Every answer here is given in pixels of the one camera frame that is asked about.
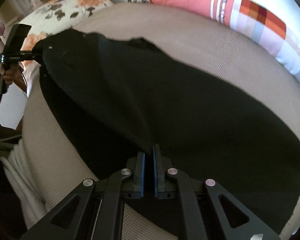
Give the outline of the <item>left forearm dark sleeve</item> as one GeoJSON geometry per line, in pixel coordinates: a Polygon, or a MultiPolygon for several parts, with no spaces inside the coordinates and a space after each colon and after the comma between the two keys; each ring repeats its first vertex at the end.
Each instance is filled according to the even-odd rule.
{"type": "MultiPolygon", "coordinates": [[[[0,124],[0,157],[6,157],[20,138],[20,133],[0,124]]],[[[12,189],[0,160],[0,239],[20,239],[27,228],[24,223],[20,201],[12,189]]]]}

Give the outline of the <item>left hand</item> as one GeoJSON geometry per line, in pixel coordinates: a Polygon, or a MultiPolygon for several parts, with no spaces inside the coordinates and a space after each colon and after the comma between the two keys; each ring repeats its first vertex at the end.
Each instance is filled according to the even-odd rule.
{"type": "Polygon", "coordinates": [[[4,65],[0,63],[0,75],[5,81],[7,86],[10,86],[12,83],[21,82],[25,84],[22,77],[22,68],[19,64],[12,64],[8,70],[5,70],[4,65]]]}

